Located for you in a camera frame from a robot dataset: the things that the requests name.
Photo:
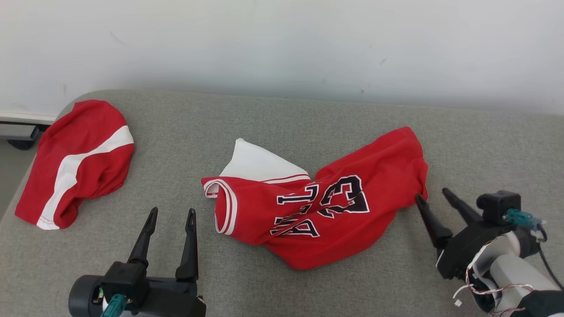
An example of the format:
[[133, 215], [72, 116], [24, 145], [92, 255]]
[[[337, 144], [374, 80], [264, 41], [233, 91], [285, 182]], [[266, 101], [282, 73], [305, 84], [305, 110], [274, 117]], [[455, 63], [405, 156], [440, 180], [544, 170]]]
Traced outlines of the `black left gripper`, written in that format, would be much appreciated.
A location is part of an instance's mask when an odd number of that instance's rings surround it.
[[[141, 263], [148, 267], [148, 247], [155, 232], [158, 207], [153, 207], [131, 251], [128, 263]], [[186, 239], [180, 266], [175, 278], [149, 277], [149, 293], [141, 307], [129, 307], [122, 317], [204, 317], [206, 304], [197, 295], [199, 279], [196, 211], [191, 208], [185, 225]], [[72, 286], [68, 297], [68, 310], [73, 317], [100, 317], [107, 303], [98, 299], [101, 289], [100, 275], [84, 275]]]

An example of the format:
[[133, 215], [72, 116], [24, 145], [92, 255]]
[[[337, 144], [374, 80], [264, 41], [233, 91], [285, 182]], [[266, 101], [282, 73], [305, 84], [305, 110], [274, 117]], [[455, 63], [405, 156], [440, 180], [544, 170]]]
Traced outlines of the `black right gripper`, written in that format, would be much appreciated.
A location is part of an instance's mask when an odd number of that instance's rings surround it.
[[436, 267], [444, 279], [464, 280], [468, 267], [482, 275], [505, 254], [523, 259], [538, 254], [539, 243], [529, 229], [482, 221], [482, 216], [450, 189], [443, 188], [442, 193], [468, 225], [453, 238], [453, 232], [440, 223], [419, 193], [416, 194], [416, 205], [432, 245], [443, 250]]

